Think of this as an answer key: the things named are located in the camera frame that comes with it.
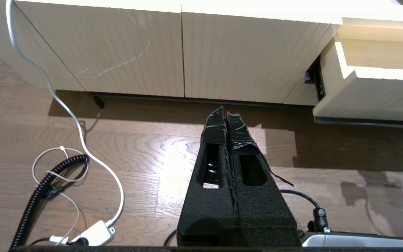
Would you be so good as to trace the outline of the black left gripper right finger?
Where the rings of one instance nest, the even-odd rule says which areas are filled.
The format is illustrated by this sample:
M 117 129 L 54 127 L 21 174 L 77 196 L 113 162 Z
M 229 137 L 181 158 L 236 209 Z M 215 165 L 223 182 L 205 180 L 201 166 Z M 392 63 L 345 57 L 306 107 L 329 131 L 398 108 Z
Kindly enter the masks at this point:
M 264 154 L 238 113 L 227 113 L 227 152 L 234 211 L 241 226 L 297 228 Z

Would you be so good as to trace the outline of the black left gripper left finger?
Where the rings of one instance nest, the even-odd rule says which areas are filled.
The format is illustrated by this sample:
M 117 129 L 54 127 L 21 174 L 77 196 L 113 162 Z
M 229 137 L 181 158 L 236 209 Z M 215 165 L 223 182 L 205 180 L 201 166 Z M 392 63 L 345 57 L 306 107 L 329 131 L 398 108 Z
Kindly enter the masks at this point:
M 229 148 L 224 107 L 211 112 L 179 217 L 179 233 L 218 233 L 238 223 L 238 175 Z

